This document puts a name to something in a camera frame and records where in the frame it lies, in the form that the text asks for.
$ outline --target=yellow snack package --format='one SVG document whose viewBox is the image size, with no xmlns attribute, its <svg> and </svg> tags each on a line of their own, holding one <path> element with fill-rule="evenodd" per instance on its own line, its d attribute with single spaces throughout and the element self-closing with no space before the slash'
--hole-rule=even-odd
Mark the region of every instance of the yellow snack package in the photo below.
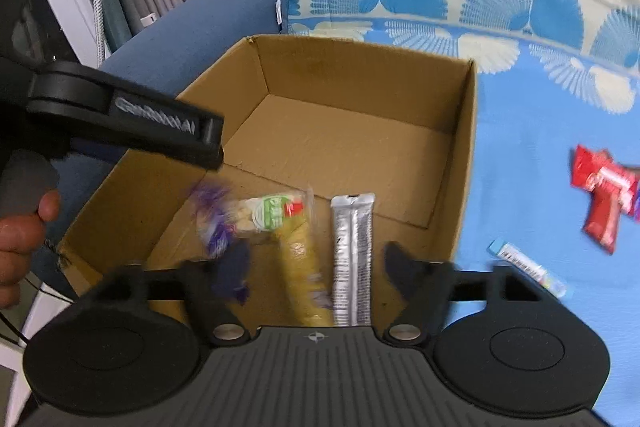
<svg viewBox="0 0 640 427">
<path fill-rule="evenodd" d="M 322 284 L 307 216 L 300 212 L 287 217 L 274 233 L 280 242 L 287 294 L 300 325 L 316 328 L 333 326 L 331 300 Z"/>
</svg>

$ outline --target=silver wrapper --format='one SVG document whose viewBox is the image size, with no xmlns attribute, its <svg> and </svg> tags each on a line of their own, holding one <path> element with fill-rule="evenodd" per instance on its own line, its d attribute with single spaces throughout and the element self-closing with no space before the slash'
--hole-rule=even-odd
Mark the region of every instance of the silver wrapper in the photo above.
<svg viewBox="0 0 640 427">
<path fill-rule="evenodd" d="M 334 321 L 371 324 L 371 257 L 374 194 L 336 196 L 334 214 Z"/>
</svg>

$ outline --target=white rope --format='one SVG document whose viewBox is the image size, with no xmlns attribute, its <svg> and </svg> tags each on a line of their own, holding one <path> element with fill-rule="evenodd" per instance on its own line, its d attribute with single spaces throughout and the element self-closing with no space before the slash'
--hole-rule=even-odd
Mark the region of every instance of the white rope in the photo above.
<svg viewBox="0 0 640 427">
<path fill-rule="evenodd" d="M 102 0 L 94 0 L 94 23 L 98 67 L 100 67 L 104 62 L 104 20 L 102 18 Z"/>
</svg>

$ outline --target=sofa armrest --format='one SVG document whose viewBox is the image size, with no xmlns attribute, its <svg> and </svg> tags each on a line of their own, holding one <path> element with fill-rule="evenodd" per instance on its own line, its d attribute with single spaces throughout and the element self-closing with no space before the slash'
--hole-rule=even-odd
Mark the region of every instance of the sofa armrest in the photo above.
<svg viewBox="0 0 640 427">
<path fill-rule="evenodd" d="M 277 0 L 188 0 L 133 37 L 107 73 L 177 95 L 242 37 L 280 31 Z"/>
</svg>

